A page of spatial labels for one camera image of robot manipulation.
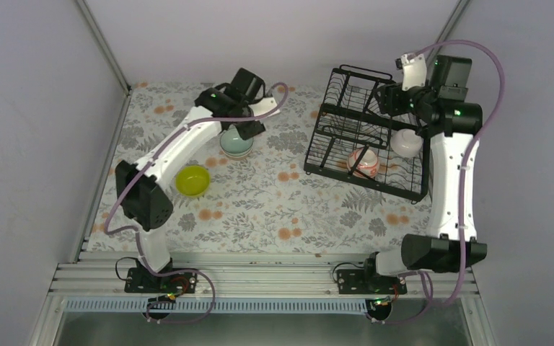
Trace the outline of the floral table mat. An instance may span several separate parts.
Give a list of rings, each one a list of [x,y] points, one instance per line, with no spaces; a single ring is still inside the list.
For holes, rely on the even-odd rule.
[[[186,116],[194,99],[212,83],[138,83],[120,132],[115,157],[89,236],[93,252],[133,252],[132,231],[114,236],[104,222],[117,200],[115,166],[133,162],[164,139]],[[171,182],[174,212],[166,222],[174,252],[368,253],[400,245],[405,234],[422,234],[432,196],[417,203],[385,192],[304,172],[309,142],[325,86],[290,86],[282,113],[264,120],[251,153],[230,159],[219,136],[187,165],[209,171],[200,198],[181,195]],[[379,154],[379,182],[403,183],[420,192],[420,159]]]

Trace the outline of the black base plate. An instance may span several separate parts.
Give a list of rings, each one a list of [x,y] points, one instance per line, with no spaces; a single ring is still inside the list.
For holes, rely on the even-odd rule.
[[[168,277],[153,276],[145,267],[133,267],[128,270],[124,291],[126,293],[152,293],[159,295],[195,293],[198,275],[184,272]]]
[[[400,295],[408,292],[404,279],[382,276],[374,269],[367,270],[350,262],[336,265],[331,275],[341,295]]]

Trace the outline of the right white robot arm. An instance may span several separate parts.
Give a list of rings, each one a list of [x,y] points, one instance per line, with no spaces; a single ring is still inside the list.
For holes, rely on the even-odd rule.
[[[406,53],[396,64],[402,82],[380,87],[375,97],[382,114],[408,113],[423,123],[402,137],[418,137],[431,149],[433,202],[424,235],[407,234],[399,248],[376,252],[365,261],[361,282],[370,293],[380,293],[390,279],[407,272],[462,275],[487,255],[472,216],[471,179],[483,127],[483,108],[465,100],[472,61],[439,55],[431,75],[422,53]]]

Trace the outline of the red white patterned bowl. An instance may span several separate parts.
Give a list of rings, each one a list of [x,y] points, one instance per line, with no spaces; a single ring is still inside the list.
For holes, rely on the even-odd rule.
[[[353,169],[355,177],[375,178],[379,169],[379,157],[368,148],[364,153],[364,147],[352,151],[347,158],[347,169]]]

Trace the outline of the pale green bowl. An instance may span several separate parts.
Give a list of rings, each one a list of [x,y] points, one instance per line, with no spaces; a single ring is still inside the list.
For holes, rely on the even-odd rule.
[[[253,147],[254,138],[244,141],[239,137],[236,128],[229,128],[221,134],[219,144],[222,151],[241,153]]]

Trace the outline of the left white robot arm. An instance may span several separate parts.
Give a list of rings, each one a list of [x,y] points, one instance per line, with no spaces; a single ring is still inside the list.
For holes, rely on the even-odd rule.
[[[155,292],[172,282],[171,256],[162,228],[173,213],[168,192],[176,174],[208,141],[234,127],[243,139],[265,131],[263,119],[279,113],[284,101],[258,75],[240,68],[229,83],[202,91],[181,123],[150,152],[134,163],[115,168],[118,199],[110,211],[135,221],[138,260],[146,268],[143,282]]]

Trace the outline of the yellow-green bowl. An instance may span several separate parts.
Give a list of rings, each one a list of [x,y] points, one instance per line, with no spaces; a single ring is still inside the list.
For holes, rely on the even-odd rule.
[[[198,165],[188,166],[180,170],[175,177],[176,190],[184,196],[196,198],[202,196],[211,184],[209,171]]]

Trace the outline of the aluminium mounting rail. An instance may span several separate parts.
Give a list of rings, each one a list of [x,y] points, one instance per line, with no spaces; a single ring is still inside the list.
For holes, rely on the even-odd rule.
[[[125,275],[134,262],[129,252],[82,252],[74,264],[59,264],[48,289],[51,296],[126,297]],[[175,267],[203,272],[192,299],[310,298],[344,299],[333,268],[362,262],[365,254],[174,253]]]

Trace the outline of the beige patterned bowl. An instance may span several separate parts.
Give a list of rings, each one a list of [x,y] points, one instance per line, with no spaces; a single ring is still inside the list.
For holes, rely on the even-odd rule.
[[[228,151],[223,152],[225,157],[227,157],[228,159],[231,159],[231,160],[235,160],[235,161],[240,161],[240,160],[246,159],[251,153],[252,153],[251,148],[249,150],[243,151],[241,153],[232,153],[232,152],[228,152]]]

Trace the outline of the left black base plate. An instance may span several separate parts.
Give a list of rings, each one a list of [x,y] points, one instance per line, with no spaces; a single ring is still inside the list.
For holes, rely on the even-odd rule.
[[[159,295],[195,293],[198,275],[184,272],[168,277],[153,276],[145,267],[133,267],[128,270],[124,291],[126,293],[152,293]]]

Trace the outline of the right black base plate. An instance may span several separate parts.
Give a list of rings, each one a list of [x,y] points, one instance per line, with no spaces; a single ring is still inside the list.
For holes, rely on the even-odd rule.
[[[341,295],[400,295],[408,292],[404,279],[382,276],[374,269],[367,270],[350,262],[336,265],[331,275]]]

